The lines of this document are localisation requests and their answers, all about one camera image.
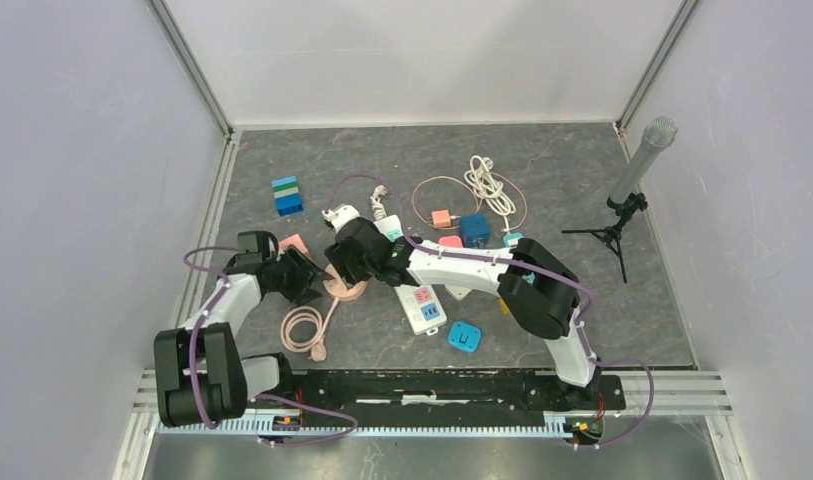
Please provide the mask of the blue plug adapter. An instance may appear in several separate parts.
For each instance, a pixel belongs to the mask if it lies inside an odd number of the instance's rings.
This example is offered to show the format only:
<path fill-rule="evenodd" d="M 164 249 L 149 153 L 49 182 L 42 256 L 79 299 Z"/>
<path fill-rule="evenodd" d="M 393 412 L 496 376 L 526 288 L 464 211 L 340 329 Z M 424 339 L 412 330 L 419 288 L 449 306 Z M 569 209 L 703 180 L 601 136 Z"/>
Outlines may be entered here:
<path fill-rule="evenodd" d="M 482 331 L 471 324 L 456 321 L 452 324 L 447 336 L 448 344 L 460 351 L 474 353 L 482 338 Z"/>

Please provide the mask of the pink plug adapter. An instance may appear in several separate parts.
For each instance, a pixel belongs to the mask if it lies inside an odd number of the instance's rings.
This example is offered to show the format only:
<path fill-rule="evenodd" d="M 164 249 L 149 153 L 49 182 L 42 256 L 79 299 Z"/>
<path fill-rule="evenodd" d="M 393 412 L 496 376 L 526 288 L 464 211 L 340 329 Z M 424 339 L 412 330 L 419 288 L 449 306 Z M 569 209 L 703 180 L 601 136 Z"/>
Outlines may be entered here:
<path fill-rule="evenodd" d="M 462 239 L 457 235 L 442 236 L 438 239 L 438 244 L 450 248 L 463 248 L 464 244 Z"/>

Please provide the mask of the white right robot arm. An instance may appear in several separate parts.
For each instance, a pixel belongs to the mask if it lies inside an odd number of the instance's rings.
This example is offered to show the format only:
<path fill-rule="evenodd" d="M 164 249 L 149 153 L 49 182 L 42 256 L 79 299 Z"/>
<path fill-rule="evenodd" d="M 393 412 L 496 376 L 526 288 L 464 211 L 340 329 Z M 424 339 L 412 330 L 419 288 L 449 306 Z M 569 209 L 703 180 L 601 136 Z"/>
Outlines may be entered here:
<path fill-rule="evenodd" d="M 585 290 L 537 241 L 493 250 L 444 247 L 416 237 L 391 240 L 350 207 L 323 216 L 335 232 L 325 255 L 345 282 L 375 278 L 391 287 L 446 285 L 497 296 L 523 330 L 545 342 L 567 405 L 584 408 L 599 396 L 597 357 L 579 332 Z"/>

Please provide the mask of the orange usb charger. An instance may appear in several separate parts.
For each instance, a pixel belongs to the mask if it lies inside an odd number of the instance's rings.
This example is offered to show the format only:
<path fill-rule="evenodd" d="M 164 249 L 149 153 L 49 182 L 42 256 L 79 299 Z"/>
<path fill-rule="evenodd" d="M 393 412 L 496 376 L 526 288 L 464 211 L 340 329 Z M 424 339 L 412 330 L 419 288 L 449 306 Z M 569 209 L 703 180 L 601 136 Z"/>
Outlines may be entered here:
<path fill-rule="evenodd" d="M 432 226 L 435 229 L 450 228 L 452 217 L 448 210 L 435 210 L 431 213 Z"/>

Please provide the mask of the pink cube socket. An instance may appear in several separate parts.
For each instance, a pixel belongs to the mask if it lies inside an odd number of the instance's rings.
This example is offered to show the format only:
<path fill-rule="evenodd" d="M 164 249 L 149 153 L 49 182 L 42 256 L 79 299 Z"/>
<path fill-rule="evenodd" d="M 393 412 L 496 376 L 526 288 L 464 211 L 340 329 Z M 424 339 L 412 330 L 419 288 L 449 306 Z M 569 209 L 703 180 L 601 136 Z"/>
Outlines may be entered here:
<path fill-rule="evenodd" d="M 305 257 L 312 259 L 308 247 L 306 246 L 305 242 L 302 240 L 299 234 L 294 234 L 284 238 L 279 242 L 279 247 L 282 251 L 287 251 L 290 247 L 293 247 L 297 249 L 300 253 L 302 253 Z"/>

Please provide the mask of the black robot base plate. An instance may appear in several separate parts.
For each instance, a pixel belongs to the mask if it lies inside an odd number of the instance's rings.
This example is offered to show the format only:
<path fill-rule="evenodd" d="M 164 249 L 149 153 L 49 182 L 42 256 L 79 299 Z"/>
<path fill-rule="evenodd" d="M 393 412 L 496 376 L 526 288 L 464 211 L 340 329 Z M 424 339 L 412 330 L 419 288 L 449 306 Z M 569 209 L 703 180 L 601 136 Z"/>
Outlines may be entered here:
<path fill-rule="evenodd" d="M 623 410 L 617 375 L 595 377 L 595 387 L 567 386 L 551 371 L 495 370 L 295 370 L 276 393 L 336 417 L 304 413 L 304 427 L 528 427 L 546 412 Z"/>

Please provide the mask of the teal power strip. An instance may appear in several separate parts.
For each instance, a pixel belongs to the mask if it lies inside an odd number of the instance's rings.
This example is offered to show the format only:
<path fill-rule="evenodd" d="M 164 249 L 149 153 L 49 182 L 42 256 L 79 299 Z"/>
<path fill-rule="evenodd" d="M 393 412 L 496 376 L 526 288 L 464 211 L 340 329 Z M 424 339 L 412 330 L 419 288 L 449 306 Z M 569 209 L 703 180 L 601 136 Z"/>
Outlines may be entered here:
<path fill-rule="evenodd" d="M 519 240 L 523 237 L 520 232 L 515 233 L 508 233 L 503 237 L 503 242 L 506 247 L 513 248 L 516 247 Z M 531 271 L 527 271 L 526 274 L 523 275 L 523 278 L 530 284 L 533 283 L 535 280 L 535 274 Z"/>

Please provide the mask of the pink round socket base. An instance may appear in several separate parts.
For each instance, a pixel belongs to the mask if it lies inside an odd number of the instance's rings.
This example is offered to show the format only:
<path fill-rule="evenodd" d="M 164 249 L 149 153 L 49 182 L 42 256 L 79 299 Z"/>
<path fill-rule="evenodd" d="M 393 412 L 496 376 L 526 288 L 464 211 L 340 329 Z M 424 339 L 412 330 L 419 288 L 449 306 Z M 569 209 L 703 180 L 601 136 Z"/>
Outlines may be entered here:
<path fill-rule="evenodd" d="M 340 302 L 358 299 L 367 288 L 366 281 L 360 281 L 352 286 L 346 284 L 332 264 L 326 266 L 325 272 L 329 277 L 323 281 L 324 288 L 330 296 Z"/>

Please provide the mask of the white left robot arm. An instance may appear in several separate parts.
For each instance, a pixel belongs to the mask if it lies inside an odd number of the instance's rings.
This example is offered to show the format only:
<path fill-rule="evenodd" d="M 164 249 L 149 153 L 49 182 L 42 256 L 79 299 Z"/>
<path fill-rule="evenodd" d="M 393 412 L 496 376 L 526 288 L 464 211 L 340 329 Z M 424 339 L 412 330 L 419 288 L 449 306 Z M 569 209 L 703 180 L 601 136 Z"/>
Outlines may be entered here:
<path fill-rule="evenodd" d="M 235 337 L 248 315 L 271 293 L 296 306 L 320 298 L 324 273 L 301 250 L 280 247 L 267 231 L 242 232 L 227 264 L 215 270 L 212 294 L 193 317 L 153 342 L 157 410 L 166 427 L 203 425 L 241 417 L 257 394 L 272 407 L 288 405 L 296 381 L 281 354 L 243 360 Z"/>

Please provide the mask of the dark blue cube socket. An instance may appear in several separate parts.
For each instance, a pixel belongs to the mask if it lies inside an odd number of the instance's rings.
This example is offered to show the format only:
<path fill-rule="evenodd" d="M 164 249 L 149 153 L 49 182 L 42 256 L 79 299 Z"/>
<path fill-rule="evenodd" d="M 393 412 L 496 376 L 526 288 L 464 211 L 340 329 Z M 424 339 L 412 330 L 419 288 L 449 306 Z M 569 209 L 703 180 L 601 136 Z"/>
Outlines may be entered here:
<path fill-rule="evenodd" d="M 489 243 L 491 229 L 481 212 L 464 215 L 459 219 L 459 237 L 466 248 L 483 248 Z"/>

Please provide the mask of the yellow cube socket adapter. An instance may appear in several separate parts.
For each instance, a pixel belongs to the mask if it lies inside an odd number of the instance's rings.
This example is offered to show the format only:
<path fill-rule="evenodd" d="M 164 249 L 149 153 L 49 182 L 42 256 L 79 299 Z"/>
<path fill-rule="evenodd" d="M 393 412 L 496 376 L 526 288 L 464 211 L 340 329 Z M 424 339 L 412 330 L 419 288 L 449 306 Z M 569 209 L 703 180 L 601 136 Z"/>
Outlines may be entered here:
<path fill-rule="evenodd" d="M 500 310 L 502 311 L 503 314 L 509 315 L 511 313 L 511 310 L 509 309 L 509 307 L 507 306 L 507 304 L 505 303 L 505 301 L 503 299 L 498 298 L 497 303 L 498 303 L 498 305 L 500 307 Z"/>

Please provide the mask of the white plug adapter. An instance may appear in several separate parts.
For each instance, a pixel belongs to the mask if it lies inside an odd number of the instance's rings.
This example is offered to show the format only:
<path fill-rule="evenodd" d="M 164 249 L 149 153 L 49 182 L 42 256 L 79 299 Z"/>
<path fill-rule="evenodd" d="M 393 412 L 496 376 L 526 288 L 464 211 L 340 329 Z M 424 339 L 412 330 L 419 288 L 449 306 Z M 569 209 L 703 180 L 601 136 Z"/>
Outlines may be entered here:
<path fill-rule="evenodd" d="M 457 301 L 463 301 L 471 293 L 471 289 L 464 287 L 446 285 L 445 289 Z"/>

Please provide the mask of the white long power strip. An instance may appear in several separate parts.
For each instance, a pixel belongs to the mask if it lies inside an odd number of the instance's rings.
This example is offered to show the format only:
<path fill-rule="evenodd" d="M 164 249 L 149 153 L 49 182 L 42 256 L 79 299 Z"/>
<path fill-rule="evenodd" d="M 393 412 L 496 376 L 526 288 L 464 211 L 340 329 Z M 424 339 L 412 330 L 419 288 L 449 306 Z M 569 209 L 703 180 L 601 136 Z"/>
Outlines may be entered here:
<path fill-rule="evenodd" d="M 397 215 L 379 211 L 374 213 L 374 224 L 391 241 L 403 236 Z M 432 286 L 401 285 L 395 287 L 394 292 L 415 335 L 435 335 L 446 323 L 448 317 Z"/>

